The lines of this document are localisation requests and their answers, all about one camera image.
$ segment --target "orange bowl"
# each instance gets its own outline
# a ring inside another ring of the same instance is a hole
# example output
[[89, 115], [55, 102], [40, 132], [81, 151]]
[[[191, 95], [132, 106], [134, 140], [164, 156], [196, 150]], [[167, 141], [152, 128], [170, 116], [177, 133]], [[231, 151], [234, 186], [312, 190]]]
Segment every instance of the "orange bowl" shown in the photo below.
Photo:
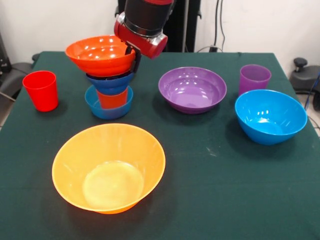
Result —
[[161, 180], [165, 153], [146, 130], [109, 123], [70, 138], [57, 153], [52, 180], [70, 204], [102, 214], [132, 208]]
[[96, 77], [111, 77], [128, 72], [135, 59], [135, 51], [125, 55], [127, 45], [117, 36], [86, 38], [68, 46], [65, 54], [78, 68]]

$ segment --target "table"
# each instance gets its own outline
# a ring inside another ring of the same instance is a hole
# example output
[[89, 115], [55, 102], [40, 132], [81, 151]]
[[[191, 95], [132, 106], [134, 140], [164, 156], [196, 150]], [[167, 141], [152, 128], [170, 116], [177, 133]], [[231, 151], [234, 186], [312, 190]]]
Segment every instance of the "table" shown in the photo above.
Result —
[[[119, 120], [93, 116], [89, 83], [63, 52], [43, 52], [34, 70], [57, 75], [59, 106], [37, 112], [23, 89], [0, 132], [2, 240], [285, 240], [320, 238], [320, 144], [310, 122], [274, 146], [248, 139], [235, 115], [239, 70], [260, 64], [272, 72], [268, 88], [295, 97], [271, 53], [163, 53], [142, 58], [131, 82], [130, 112]], [[185, 115], [158, 91], [170, 69], [203, 67], [227, 84], [213, 110]], [[76, 133], [104, 123], [127, 123], [162, 144], [166, 169], [155, 190], [132, 209], [102, 215], [76, 208], [56, 192], [54, 157]]]

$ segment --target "blue bowl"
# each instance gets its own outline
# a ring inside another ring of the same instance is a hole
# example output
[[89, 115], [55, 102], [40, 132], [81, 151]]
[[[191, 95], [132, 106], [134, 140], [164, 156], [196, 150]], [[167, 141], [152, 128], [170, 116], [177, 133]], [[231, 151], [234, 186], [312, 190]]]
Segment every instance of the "blue bowl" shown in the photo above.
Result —
[[86, 74], [86, 77], [100, 93], [105, 95], [117, 95], [126, 90], [129, 82], [134, 77], [134, 73], [112, 80], [94, 79], [88, 74]]
[[86, 103], [89, 105], [92, 113], [100, 118], [105, 120], [118, 119], [124, 115], [126, 115], [131, 107], [132, 98], [134, 97], [134, 92], [130, 86], [128, 86], [128, 96], [126, 104], [117, 107], [117, 108], [101, 108], [97, 91], [95, 86], [90, 86], [84, 95]]
[[308, 120], [303, 106], [292, 97], [272, 90], [248, 91], [235, 102], [243, 131], [258, 144], [273, 145], [292, 138]]

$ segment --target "yellow bowl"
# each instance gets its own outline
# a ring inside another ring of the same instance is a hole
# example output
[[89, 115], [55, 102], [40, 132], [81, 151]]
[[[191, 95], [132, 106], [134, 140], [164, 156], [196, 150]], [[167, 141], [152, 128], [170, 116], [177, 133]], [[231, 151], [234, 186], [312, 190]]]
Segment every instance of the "yellow bowl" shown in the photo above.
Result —
[[57, 153], [52, 180], [70, 204], [102, 214], [132, 208], [159, 183], [165, 153], [149, 132], [110, 123], [83, 130]]

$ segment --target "red cup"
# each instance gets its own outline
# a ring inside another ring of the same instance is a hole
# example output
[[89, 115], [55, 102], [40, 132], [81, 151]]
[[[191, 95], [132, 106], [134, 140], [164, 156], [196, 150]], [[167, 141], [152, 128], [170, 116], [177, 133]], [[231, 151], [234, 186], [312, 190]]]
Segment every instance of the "red cup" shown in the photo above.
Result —
[[24, 77], [22, 84], [38, 111], [49, 112], [58, 106], [57, 78], [53, 72], [32, 72]]
[[103, 109], [115, 109], [127, 103], [128, 87], [117, 95], [105, 95], [98, 90], [96, 92]]

